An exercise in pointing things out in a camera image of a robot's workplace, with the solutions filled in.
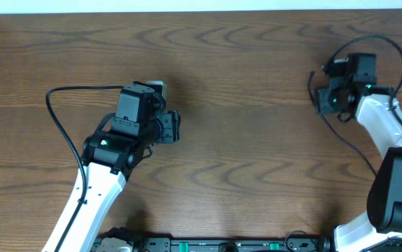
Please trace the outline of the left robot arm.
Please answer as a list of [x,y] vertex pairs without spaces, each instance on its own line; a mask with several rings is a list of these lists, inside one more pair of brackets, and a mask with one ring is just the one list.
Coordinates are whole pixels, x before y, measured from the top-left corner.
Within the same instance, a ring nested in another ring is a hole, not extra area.
[[119,85],[117,110],[105,115],[79,153],[57,119],[49,114],[76,158],[78,174],[69,200],[44,251],[89,251],[106,215],[132,170],[153,154],[156,144],[179,140],[181,116],[168,111],[167,85],[161,80]]

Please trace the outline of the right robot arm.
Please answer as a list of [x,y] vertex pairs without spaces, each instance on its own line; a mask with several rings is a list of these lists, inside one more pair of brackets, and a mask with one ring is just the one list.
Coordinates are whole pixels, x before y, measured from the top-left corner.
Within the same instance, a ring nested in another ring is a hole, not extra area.
[[377,85],[375,63],[368,53],[331,58],[324,66],[328,86],[311,96],[319,115],[356,119],[382,158],[366,210],[320,239],[318,251],[402,251],[402,111],[394,89]]

